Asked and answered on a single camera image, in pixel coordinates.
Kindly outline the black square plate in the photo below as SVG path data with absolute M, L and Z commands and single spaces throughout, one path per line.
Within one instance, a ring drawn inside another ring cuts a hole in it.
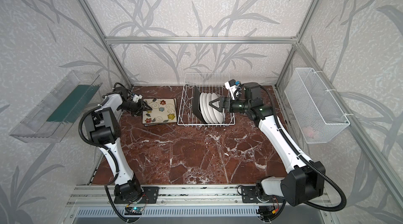
M 150 98 L 144 99 L 152 110 L 144 111 L 143 124 L 176 123 L 176 99 L 175 98 Z
M 200 110 L 200 95 L 200 89 L 197 86 L 194 86 L 192 98 L 192 113 L 197 119 L 201 121 L 202 124 L 207 124 Z

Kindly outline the square floral plate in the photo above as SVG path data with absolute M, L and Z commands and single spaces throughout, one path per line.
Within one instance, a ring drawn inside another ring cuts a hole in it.
M 171 125 L 171 124 L 177 124 L 177 122 L 149 123 L 149 124 L 143 124 L 143 125 L 144 125 L 144 127 L 146 127 L 146 126 Z

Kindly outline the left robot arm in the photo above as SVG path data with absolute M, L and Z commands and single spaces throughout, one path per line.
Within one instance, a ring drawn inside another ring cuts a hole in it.
M 119 82 L 103 98 L 102 103 L 84 113 L 80 119 L 79 136 L 85 143 L 98 147 L 105 155 L 113 173 L 115 197 L 122 201 L 138 201 L 143 190 L 121 148 L 121 129 L 115 113 L 122 110 L 136 117 L 148 110 L 148 105 L 141 95 L 134 95 Z

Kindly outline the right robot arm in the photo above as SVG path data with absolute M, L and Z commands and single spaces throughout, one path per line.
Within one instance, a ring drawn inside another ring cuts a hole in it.
M 262 92 L 267 89 L 256 82 L 241 84 L 230 80 L 225 84 L 230 97 L 213 96 L 208 108 L 214 112 L 243 113 L 265 134 L 277 151 L 287 172 L 286 177 L 269 177 L 257 182 L 261 199 L 278 196 L 291 206 L 308 204 L 323 195 L 325 168 L 313 162 L 295 143 L 277 116 L 275 103 L 263 102 Z

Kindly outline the white round plate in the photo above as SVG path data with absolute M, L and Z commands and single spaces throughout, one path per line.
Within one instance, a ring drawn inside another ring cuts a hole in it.
M 210 109 L 208 98 L 211 98 L 211 96 L 209 95 L 209 93 L 205 93 L 205 95 L 204 95 L 205 113 L 206 113 L 206 116 L 208 117 L 209 122 L 211 124 L 214 124 L 216 118 L 215 118 L 214 112 L 212 111 L 212 109 Z
M 215 115 L 214 115 L 214 112 L 213 112 L 212 108 L 211 108 L 210 105 L 209 105 L 209 102 L 211 101 L 211 97 L 212 97 L 212 94 L 211 94 L 211 93 L 208 93 L 208 94 L 207 94 L 207 97 L 206 97 L 206 99 L 207 99 L 207 108 L 208 108 L 210 117 L 211 117 L 211 119 L 212 119 L 212 122 L 215 123 L 215 124 L 218 124 L 218 121 L 217 121 L 217 119 L 216 119 L 216 117 L 215 117 Z
M 218 96 L 215 93 L 212 93 L 212 100 L 217 99 Z M 217 109 L 213 108 L 214 115 L 218 121 L 218 123 L 223 123 L 224 122 L 224 113 L 219 112 Z
M 205 95 L 206 95 L 205 93 L 200 94 L 200 98 L 199 98 L 200 110 L 201 110 L 201 113 L 202 113 L 202 116 L 203 116 L 205 122 L 207 124 L 211 124 L 211 121 L 209 119 L 208 110 L 206 110 L 206 107 L 205 107 L 205 102 L 204 102 Z

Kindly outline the green mat in bin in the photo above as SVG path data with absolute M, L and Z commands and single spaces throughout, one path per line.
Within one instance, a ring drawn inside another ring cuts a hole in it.
M 74 123 L 99 88 L 100 85 L 78 85 L 46 121 Z

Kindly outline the pink object in basket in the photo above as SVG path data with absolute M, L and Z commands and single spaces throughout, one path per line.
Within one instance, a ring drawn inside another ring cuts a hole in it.
M 314 139 L 317 135 L 317 132 L 312 127 L 308 126 L 303 128 L 303 133 L 306 138 Z

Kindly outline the green led circuit board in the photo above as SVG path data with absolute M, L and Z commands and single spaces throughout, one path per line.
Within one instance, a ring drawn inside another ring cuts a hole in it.
M 131 206 L 127 205 L 124 209 L 124 214 L 126 216 L 140 216 L 145 212 L 144 206 Z

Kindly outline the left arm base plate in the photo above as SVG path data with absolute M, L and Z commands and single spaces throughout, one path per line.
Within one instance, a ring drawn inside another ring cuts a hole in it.
M 142 197 L 134 200 L 122 200 L 119 197 L 115 197 L 113 200 L 115 204 L 156 204 L 158 198 L 159 187 L 158 186 L 142 186 Z

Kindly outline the clear plastic wall bin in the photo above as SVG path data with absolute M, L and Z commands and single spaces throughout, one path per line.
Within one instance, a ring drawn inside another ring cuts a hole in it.
M 25 143 L 61 142 L 74 123 L 47 122 L 46 120 L 78 85 L 102 86 L 102 81 L 99 74 L 80 73 L 72 70 L 12 129 L 9 133 L 10 136 Z

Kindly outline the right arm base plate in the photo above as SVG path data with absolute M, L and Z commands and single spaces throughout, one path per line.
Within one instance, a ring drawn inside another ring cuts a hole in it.
M 260 185 L 237 187 L 238 194 L 242 197 L 243 203 L 283 203 L 284 199 L 279 196 L 267 195 Z

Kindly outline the white mesh wall basket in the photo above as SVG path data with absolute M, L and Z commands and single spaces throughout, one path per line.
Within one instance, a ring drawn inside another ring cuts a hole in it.
M 350 125 L 331 89 L 313 68 L 296 68 L 284 93 L 300 130 L 310 126 L 317 132 L 310 139 L 302 131 L 308 144 L 327 143 Z

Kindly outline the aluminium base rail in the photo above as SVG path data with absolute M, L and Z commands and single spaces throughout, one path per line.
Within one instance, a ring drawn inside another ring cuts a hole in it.
M 242 197 L 233 184 L 159 185 L 156 204 L 147 206 L 241 206 Z M 247 205 L 264 205 L 247 203 Z M 73 206 L 110 206 L 103 186 L 77 186 L 67 204 Z

